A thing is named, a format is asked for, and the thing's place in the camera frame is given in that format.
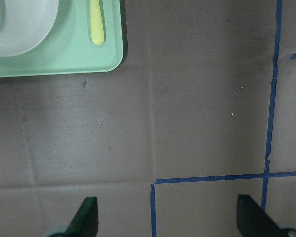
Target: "mint green plastic tray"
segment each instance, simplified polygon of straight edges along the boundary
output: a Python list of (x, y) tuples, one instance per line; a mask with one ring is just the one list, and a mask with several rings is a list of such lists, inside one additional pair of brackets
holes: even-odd
[(123, 58), (119, 0), (103, 0), (105, 41), (91, 41), (89, 0), (60, 0), (55, 24), (36, 48), (0, 57), (0, 77), (106, 72)]

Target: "yellow utensil handle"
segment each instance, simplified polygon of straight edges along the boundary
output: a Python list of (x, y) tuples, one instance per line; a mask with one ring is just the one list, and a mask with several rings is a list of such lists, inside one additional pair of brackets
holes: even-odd
[(90, 0), (91, 39), (96, 45), (104, 42), (104, 29), (101, 16), (100, 0)]

